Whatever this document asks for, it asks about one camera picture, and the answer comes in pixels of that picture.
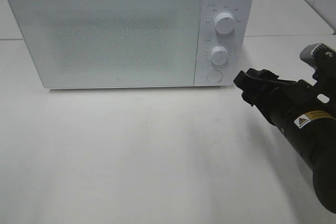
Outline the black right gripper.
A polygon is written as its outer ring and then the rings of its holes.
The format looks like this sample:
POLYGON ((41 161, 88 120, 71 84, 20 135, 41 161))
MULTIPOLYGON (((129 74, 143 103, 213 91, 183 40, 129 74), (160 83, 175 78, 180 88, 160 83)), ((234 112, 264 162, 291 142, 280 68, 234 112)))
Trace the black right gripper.
POLYGON ((276 127, 289 123, 301 127, 298 117, 308 120, 335 118, 335 85, 328 77, 319 77, 315 85, 304 80, 281 80, 269 70, 242 70, 234 78, 238 88, 245 88, 242 99, 256 106, 265 119, 276 127))

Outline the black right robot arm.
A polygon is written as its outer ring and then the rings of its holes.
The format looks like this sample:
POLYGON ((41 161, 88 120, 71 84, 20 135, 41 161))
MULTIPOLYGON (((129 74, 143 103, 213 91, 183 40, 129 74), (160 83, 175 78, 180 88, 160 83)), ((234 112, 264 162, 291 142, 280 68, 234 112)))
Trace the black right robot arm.
POLYGON ((315 194, 335 213, 335 111, 304 80, 281 80, 269 70, 240 71, 242 99, 275 126, 312 171, 315 194))

